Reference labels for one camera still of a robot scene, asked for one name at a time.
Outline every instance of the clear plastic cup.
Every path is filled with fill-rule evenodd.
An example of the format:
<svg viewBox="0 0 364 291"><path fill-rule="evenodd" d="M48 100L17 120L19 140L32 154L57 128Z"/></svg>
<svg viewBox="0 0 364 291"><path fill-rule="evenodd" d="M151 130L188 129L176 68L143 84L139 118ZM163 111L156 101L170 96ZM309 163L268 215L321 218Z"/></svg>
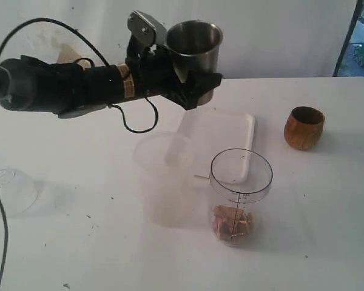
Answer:
<svg viewBox="0 0 364 291"><path fill-rule="evenodd" d="M7 217L22 213L37 197L38 192L31 177L18 169L0 166L0 199Z"/></svg>
<svg viewBox="0 0 364 291"><path fill-rule="evenodd" d="M194 207L191 141L161 132L139 142L133 160L143 193L145 217L161 226L177 227Z"/></svg>
<svg viewBox="0 0 364 291"><path fill-rule="evenodd" d="M268 161L251 150L229 149L214 157L209 217L218 239L239 246L258 229L272 177Z"/></svg>

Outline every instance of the white table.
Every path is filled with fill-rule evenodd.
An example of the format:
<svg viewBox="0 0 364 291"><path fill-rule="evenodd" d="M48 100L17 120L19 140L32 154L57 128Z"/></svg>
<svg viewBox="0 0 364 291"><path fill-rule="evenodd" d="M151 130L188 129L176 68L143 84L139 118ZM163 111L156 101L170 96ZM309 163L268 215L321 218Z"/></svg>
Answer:
<svg viewBox="0 0 364 291"><path fill-rule="evenodd" d="M177 130L184 111L153 100L156 131ZM298 105L326 116L323 138L308 152L283 139ZM184 227L146 222L131 166L143 135L125 131L117 110L58 120L0 108L0 162L42 190L9 221L2 289L364 290L364 79L224 80L207 106L255 115L253 148L274 169L264 227L248 248L214 238L204 192ZM124 108L132 127L153 121L145 101ZM2 234L0 220L0 260Z"/></svg>

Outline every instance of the metal cup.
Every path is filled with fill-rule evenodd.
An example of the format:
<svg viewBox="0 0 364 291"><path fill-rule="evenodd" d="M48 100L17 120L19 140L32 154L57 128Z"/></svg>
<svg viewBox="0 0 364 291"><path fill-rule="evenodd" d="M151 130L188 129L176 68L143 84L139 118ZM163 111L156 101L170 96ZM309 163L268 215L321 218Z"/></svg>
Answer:
<svg viewBox="0 0 364 291"><path fill-rule="evenodd" d="M218 49L223 32L216 25L191 20L181 22L167 32L166 45L172 52L174 69L181 82L186 82L188 71L216 72ZM201 96L198 105L208 103L213 90Z"/></svg>

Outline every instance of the white plastic tray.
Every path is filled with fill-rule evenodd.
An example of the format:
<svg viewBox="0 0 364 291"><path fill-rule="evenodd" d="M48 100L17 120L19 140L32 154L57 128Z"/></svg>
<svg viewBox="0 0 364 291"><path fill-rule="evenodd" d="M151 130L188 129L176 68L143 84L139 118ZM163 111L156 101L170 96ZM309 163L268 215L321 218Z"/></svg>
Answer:
<svg viewBox="0 0 364 291"><path fill-rule="evenodd" d="M247 113L197 108L183 116L178 133L192 140L195 149L194 175L209 177L215 155L226 149L252 148L255 118ZM241 178L246 178L248 160Z"/></svg>

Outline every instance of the brown wooden cup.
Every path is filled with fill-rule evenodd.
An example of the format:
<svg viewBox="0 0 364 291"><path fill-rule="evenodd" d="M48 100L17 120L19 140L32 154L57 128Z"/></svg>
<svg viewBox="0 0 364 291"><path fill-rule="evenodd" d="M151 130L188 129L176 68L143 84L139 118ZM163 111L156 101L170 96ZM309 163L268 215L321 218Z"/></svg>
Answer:
<svg viewBox="0 0 364 291"><path fill-rule="evenodd" d="M325 117L312 107L294 108L285 125L285 140L289 146L307 150L315 146L321 138Z"/></svg>

